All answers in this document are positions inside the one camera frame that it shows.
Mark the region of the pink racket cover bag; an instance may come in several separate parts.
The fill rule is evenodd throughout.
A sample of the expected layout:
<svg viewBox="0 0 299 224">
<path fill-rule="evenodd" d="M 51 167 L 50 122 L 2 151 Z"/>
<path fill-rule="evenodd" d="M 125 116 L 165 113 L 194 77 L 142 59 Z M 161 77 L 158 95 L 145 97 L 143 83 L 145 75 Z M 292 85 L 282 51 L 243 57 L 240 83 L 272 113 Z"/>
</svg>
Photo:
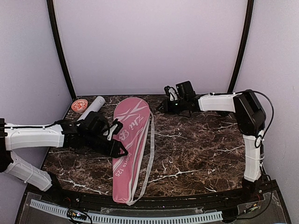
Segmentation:
<svg viewBox="0 0 299 224">
<path fill-rule="evenodd" d="M 128 154 L 113 159 L 113 200 L 116 203 L 131 206 L 145 193 L 155 156 L 155 122 L 148 103 L 137 97 L 121 101 L 114 118 L 123 124 L 123 128 L 114 138 L 119 140 Z M 144 150 L 150 132 L 150 155 L 140 195 L 134 199 Z"/>
</svg>

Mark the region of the white cardboard shuttlecock tube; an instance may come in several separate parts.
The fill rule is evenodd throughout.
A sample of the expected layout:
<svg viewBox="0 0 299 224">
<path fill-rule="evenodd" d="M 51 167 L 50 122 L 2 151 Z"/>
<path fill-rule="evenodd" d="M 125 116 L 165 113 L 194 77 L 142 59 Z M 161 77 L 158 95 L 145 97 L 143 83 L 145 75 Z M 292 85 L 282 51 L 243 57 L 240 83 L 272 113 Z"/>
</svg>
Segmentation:
<svg viewBox="0 0 299 224">
<path fill-rule="evenodd" d="M 79 120 L 85 119 L 89 112 L 98 112 L 101 107 L 105 104 L 105 99 L 102 96 L 98 96 L 78 118 Z"/>
</svg>

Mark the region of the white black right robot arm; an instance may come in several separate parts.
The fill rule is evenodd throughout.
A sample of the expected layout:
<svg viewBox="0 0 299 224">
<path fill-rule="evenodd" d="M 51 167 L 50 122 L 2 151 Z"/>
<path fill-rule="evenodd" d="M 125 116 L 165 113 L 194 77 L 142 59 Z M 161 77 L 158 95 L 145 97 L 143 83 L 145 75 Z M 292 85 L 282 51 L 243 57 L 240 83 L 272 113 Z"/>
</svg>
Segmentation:
<svg viewBox="0 0 299 224">
<path fill-rule="evenodd" d="M 197 95 L 190 81 L 164 88 L 166 98 L 157 111 L 181 115 L 182 112 L 231 112 L 245 143 L 244 180 L 256 182 L 262 176 L 264 160 L 263 141 L 269 127 L 265 124 L 266 112 L 257 98 L 257 91 Z"/>
</svg>

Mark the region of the red white patterned bowl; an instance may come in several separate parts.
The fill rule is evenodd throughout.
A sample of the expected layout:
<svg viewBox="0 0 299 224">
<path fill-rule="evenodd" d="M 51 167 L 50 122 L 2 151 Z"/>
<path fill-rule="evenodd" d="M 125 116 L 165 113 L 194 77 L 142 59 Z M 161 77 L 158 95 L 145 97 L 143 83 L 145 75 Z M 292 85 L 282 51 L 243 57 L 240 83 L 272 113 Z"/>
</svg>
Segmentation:
<svg viewBox="0 0 299 224">
<path fill-rule="evenodd" d="M 86 99 L 78 99 L 71 105 L 71 109 L 75 113 L 82 113 L 88 108 L 88 101 Z"/>
</svg>

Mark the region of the black front table rail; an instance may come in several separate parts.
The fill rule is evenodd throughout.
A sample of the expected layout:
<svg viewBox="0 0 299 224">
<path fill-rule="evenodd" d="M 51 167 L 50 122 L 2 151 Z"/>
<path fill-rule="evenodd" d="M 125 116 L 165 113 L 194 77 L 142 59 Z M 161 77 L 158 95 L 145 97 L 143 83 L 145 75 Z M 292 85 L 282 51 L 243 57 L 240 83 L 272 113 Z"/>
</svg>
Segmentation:
<svg viewBox="0 0 299 224">
<path fill-rule="evenodd" d="M 234 189 L 223 192 L 191 195 L 191 196 L 172 196 L 172 197 L 143 197 L 134 205 L 128 206 L 126 204 L 116 203 L 112 196 L 96 195 L 89 193 L 80 193 L 71 190 L 62 189 L 58 193 L 48 194 L 40 191 L 34 186 L 29 186 L 25 190 L 25 195 L 35 193 L 41 200 L 49 203 L 54 203 L 59 206 L 69 207 L 82 211 L 100 210 L 100 208 L 128 208 L 141 210 L 166 210 L 166 209 L 186 209 L 191 207 L 204 207 L 207 209 L 223 210 L 228 212 L 233 210 L 232 214 L 236 214 L 236 208 L 242 203 L 250 203 L 260 201 L 263 209 L 270 205 L 267 199 L 265 203 L 261 202 L 266 197 L 263 194 L 279 192 L 279 187 L 276 180 L 270 180 L 263 177 L 258 188 L 246 196 L 247 201 L 244 201 L 245 190 Z"/>
</svg>

